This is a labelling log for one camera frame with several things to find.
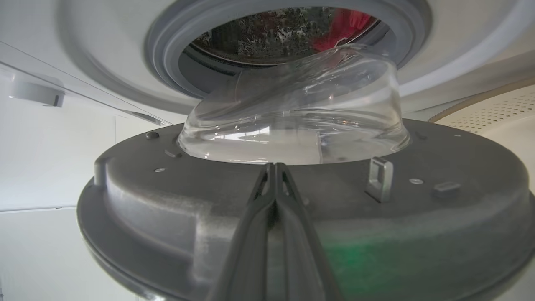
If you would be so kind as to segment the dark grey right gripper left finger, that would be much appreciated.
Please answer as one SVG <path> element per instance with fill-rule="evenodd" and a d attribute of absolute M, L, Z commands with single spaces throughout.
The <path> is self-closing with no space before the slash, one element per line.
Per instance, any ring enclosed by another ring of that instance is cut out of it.
<path fill-rule="evenodd" d="M 275 165 L 269 163 L 260 170 L 209 301 L 265 301 L 274 210 Z"/>

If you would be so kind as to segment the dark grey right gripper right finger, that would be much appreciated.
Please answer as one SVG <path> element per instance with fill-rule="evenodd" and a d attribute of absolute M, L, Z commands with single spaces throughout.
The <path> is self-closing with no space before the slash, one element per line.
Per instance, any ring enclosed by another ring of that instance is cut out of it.
<path fill-rule="evenodd" d="M 283 227 L 286 299 L 344 300 L 296 183 L 283 163 L 275 164 L 275 203 Z"/>

